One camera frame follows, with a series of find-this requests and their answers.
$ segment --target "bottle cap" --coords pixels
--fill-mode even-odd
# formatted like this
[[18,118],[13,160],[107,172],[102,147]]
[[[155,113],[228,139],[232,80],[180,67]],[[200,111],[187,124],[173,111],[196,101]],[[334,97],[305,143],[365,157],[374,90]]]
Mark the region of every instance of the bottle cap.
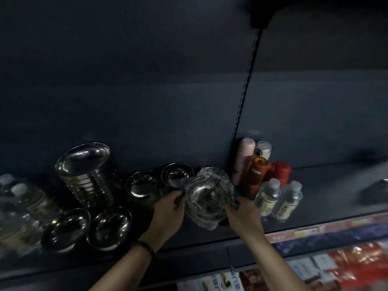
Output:
[[11,192],[14,193],[16,196],[22,195],[27,192],[27,185],[23,183],[14,185],[11,188]]
[[9,173],[6,173],[5,175],[0,176],[0,184],[2,184],[3,186],[13,182],[14,180],[15,178]]
[[290,189],[291,191],[299,192],[300,190],[302,190],[302,184],[298,181],[292,181],[290,183]]
[[255,141],[251,138],[243,138],[239,145],[238,152],[247,156],[253,155],[255,151]]
[[272,178],[268,181],[268,187],[271,189],[277,189],[280,187],[280,181],[277,178]]

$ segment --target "pink bottle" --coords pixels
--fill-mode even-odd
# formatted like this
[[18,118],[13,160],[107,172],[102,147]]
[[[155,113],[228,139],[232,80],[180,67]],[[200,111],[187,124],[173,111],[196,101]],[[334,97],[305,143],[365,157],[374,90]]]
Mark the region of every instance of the pink bottle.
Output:
[[255,151],[255,146],[255,141],[250,138],[243,138],[241,140],[233,166],[233,185],[239,186],[241,184],[248,165],[250,164],[253,152]]

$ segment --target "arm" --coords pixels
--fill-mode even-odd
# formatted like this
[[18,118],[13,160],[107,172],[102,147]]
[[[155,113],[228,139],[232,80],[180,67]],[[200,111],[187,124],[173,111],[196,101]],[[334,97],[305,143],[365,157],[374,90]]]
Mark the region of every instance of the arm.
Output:
[[[174,235],[183,221],[185,200],[178,205],[174,201],[182,191],[174,191],[155,204],[155,211],[148,230],[139,240],[146,242],[157,252]],[[133,247],[89,291],[134,291],[144,276],[151,254],[141,246]]]
[[270,291],[308,291],[307,285],[294,273],[264,235],[260,210],[253,201],[237,197],[236,210],[226,205],[230,227],[245,242],[259,265]]

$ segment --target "metal bowl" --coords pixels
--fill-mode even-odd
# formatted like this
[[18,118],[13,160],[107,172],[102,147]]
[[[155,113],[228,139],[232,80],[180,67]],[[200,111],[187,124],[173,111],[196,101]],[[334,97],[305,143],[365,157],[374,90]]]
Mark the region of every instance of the metal bowl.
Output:
[[60,176],[83,180],[99,173],[111,151],[102,143],[88,143],[74,147],[63,154],[55,165]]
[[87,241],[95,249],[110,251],[124,243],[132,225],[132,215],[124,207],[109,208],[90,224]]
[[43,249],[50,252],[68,252],[86,233],[89,224],[90,213],[86,209],[65,211],[46,226],[40,243]]
[[158,175],[153,170],[138,171],[129,177],[125,190],[131,197],[143,198],[158,191]]
[[201,168],[201,170],[198,171],[197,176],[204,176],[204,175],[217,175],[230,181],[228,174],[222,169],[217,168],[215,166],[208,166],[208,167]]
[[184,163],[172,163],[162,170],[161,179],[164,185],[178,189],[182,178],[194,176],[193,169]]

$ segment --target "bracelet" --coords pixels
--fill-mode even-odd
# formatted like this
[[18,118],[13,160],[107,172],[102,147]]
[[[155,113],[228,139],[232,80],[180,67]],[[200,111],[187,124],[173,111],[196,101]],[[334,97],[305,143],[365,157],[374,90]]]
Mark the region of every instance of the bracelet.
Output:
[[141,241],[141,240],[137,240],[135,242],[132,243],[132,246],[136,246],[136,245],[139,245],[141,247],[143,247],[145,250],[147,250],[149,252],[149,254],[151,254],[152,258],[153,259],[157,259],[158,257],[156,256],[156,253],[155,251],[152,249],[152,247],[150,245],[148,245],[148,243],[144,242],[144,241]]

